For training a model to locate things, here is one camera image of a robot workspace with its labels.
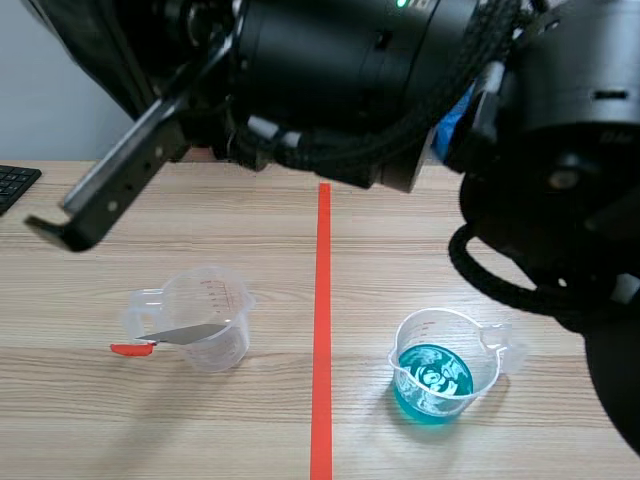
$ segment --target blue object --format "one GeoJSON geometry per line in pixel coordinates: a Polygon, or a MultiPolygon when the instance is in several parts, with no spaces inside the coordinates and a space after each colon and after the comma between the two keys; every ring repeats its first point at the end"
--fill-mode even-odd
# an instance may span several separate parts
{"type": "MultiPolygon", "coordinates": [[[[439,345],[422,344],[411,347],[398,358],[398,364],[420,384],[448,396],[473,393],[473,378],[466,363],[451,350],[439,345]]],[[[457,415],[429,415],[425,411],[456,410],[459,401],[435,397],[413,385],[396,384],[394,394],[398,404],[409,416],[426,424],[448,423],[457,415]]]]}
{"type": "Polygon", "coordinates": [[[449,150],[449,144],[451,143],[451,138],[453,138],[456,125],[464,115],[464,112],[467,111],[467,108],[469,108],[472,91],[473,87],[465,93],[464,97],[460,99],[456,106],[447,113],[436,127],[436,137],[432,146],[441,162],[444,162],[447,157],[447,151],[449,150]]]}

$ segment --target white wall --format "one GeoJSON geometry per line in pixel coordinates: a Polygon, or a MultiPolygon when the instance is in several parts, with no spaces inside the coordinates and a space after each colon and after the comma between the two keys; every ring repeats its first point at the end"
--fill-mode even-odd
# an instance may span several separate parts
{"type": "Polygon", "coordinates": [[[20,0],[0,0],[0,160],[94,160],[131,119],[20,0]]]}

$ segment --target keyboard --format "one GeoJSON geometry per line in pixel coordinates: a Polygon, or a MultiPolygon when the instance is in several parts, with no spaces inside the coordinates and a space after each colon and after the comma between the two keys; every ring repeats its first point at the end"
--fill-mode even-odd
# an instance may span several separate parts
{"type": "Polygon", "coordinates": [[[24,195],[42,172],[35,168],[0,165],[0,216],[24,195]]]}

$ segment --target measuring cup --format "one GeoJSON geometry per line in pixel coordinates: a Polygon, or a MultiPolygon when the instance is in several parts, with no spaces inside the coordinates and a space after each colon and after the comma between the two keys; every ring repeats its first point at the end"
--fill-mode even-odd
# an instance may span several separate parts
{"type": "Polygon", "coordinates": [[[420,310],[400,324],[389,353],[394,394],[411,417],[446,423],[501,373],[516,373],[526,354],[524,345],[513,344],[510,324],[482,327],[446,308],[420,310]]]}
{"type": "Polygon", "coordinates": [[[220,372],[238,363],[249,348],[247,315],[255,300],[242,279],[220,267],[201,267],[169,280],[164,287],[132,292],[122,323],[133,342],[147,333],[212,323],[215,335],[175,348],[193,368],[220,372]],[[145,332],[150,318],[153,332],[145,332]]]}

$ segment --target wooden table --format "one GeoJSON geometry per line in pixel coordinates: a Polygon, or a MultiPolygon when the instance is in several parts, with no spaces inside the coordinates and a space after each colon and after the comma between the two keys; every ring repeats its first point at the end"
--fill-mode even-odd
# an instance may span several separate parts
{"type": "MultiPolygon", "coordinates": [[[[318,178],[168,165],[106,241],[74,255],[22,220],[62,218],[56,204],[90,164],[20,165],[44,175],[0,219],[0,478],[309,478],[318,178]],[[257,297],[240,367],[203,375],[170,348],[109,352],[125,340],[128,292],[202,264],[238,270],[257,297]]],[[[639,478],[580,338],[485,298],[450,266],[458,186],[437,167],[412,195],[334,186],[334,478],[639,478]],[[386,363],[397,325],[427,306],[511,321],[532,351],[520,375],[439,432],[398,413],[386,363]]]]}

